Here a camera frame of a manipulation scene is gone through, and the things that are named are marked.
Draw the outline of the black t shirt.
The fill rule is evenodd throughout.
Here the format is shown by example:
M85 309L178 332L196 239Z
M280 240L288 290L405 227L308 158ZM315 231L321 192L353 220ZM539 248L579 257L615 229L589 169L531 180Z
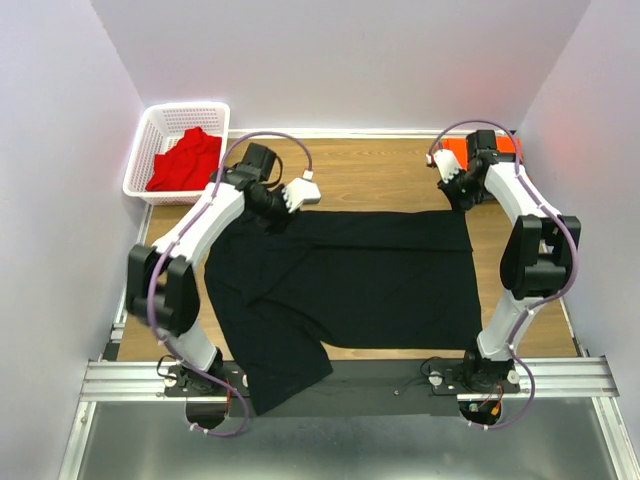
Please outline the black t shirt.
M304 211L277 231L244 213L204 277L258 414L327 377L328 346L464 350L482 328L466 220L453 211Z

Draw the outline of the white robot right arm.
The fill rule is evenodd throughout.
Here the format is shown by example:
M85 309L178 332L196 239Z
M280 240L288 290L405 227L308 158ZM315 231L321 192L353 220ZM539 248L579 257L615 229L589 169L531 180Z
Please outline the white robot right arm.
M503 294L487 328L451 375L469 392L489 393L517 385L517 347L542 307L562 297L577 272L581 223L551 206L533 185L522 163L516 138L513 149L500 149L493 130L476 130L466 138L466 159L436 139L427 162L440 175L439 189L461 213L490 194L512 225L499 273Z

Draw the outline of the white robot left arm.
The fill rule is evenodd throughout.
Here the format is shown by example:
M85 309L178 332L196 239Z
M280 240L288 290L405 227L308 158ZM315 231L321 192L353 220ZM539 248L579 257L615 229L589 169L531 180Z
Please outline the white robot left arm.
M226 168L231 152L250 137L247 134L228 148L219 159L213 180L172 230L151 246L134 245L128 256L126 311L146 322L156 340L188 372L188 384L201 395L212 394L219 387L230 395L240 393L221 376L220 351L199 325L196 267L248 204L255 205L260 214L280 217L321 199L307 148L303 151L308 166L302 176L278 191L270 191L263 183L270 173L260 164L242 161Z

